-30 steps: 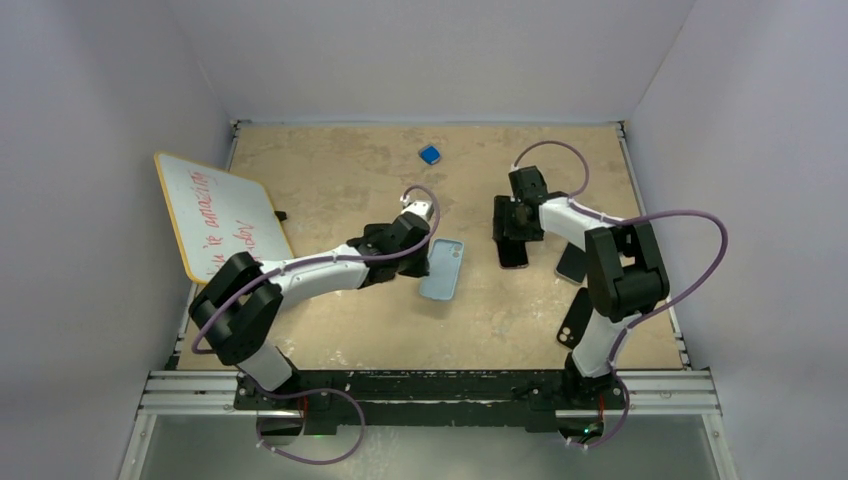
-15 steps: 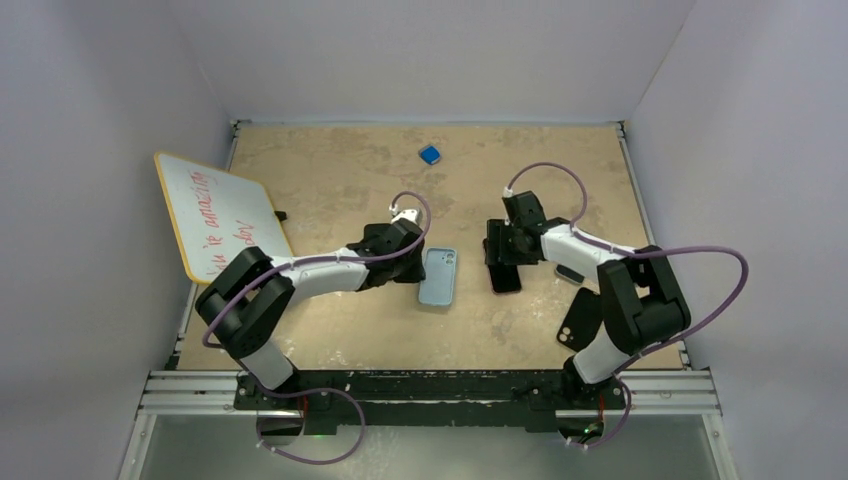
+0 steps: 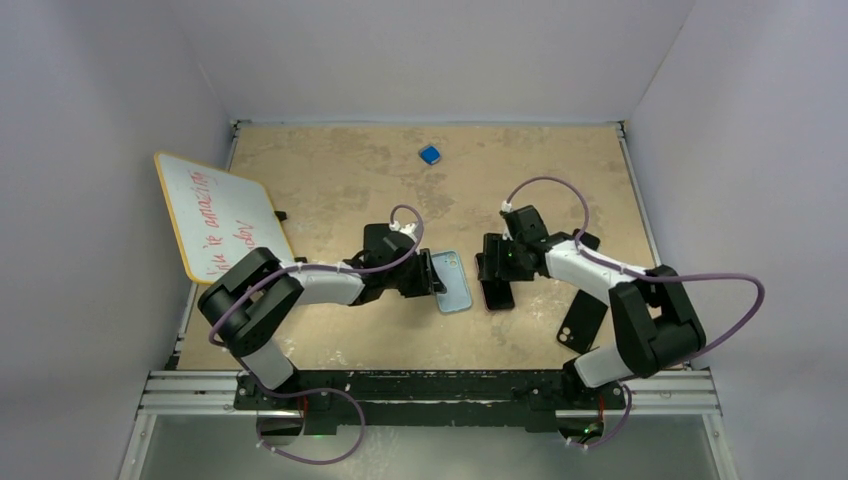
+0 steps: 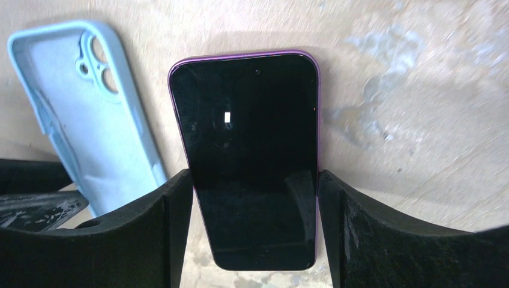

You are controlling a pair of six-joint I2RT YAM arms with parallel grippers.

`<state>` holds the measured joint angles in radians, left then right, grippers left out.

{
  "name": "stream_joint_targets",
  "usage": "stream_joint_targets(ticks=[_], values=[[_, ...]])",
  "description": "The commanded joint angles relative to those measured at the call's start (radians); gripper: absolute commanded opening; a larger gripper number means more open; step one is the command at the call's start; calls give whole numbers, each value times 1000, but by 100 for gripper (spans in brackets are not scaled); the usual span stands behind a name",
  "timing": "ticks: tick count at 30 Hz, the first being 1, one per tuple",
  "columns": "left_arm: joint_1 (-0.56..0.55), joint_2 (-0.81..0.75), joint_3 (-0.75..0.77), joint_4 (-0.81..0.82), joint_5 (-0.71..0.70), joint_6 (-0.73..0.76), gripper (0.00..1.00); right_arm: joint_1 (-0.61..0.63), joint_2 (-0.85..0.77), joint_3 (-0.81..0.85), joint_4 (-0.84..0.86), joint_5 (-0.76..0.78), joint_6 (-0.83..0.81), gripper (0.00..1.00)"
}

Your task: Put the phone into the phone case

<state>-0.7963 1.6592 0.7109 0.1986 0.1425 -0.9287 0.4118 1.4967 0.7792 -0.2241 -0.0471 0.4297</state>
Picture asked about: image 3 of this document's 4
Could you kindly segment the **black phone case edge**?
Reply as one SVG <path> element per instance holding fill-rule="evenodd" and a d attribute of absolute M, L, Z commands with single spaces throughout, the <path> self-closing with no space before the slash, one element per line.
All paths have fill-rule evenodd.
<path fill-rule="evenodd" d="M 589 352 L 607 311 L 606 304 L 579 290 L 560 325 L 557 341 L 578 354 Z"/>

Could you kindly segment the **light blue phone case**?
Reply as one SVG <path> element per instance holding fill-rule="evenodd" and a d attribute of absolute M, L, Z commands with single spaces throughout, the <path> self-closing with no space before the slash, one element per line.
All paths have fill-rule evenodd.
<path fill-rule="evenodd" d="M 433 254 L 438 259 L 438 272 L 447 287 L 447 293 L 436 295 L 438 309 L 443 314 L 466 311 L 472 306 L 472 296 L 460 255 L 455 250 Z"/>

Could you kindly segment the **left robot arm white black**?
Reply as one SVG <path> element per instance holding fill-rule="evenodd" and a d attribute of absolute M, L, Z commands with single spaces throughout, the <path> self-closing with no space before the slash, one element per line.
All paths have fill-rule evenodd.
<path fill-rule="evenodd" d="M 273 337 L 297 307 L 361 306 L 387 290 L 404 298 L 434 296 L 447 287 L 428 249 L 418 246 L 415 225 L 367 224 L 363 247 L 335 265 L 284 261 L 258 247 L 201 294 L 197 307 L 214 340 L 260 382 L 259 395 L 272 408 L 297 399 L 297 369 Z"/>

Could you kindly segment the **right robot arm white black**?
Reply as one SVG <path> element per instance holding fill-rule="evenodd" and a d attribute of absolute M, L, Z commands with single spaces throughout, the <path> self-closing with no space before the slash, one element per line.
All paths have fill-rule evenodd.
<path fill-rule="evenodd" d="M 476 256 L 481 282 L 559 280 L 578 289 L 569 316 L 582 323 L 612 319 L 613 344 L 564 364 L 561 392 L 569 404 L 584 407 L 602 386 L 648 378 L 705 347 L 705 332 L 674 269 L 634 267 L 600 255 L 598 238 L 579 229 L 551 233 L 532 205 L 501 216 L 505 232 L 485 234 Z"/>

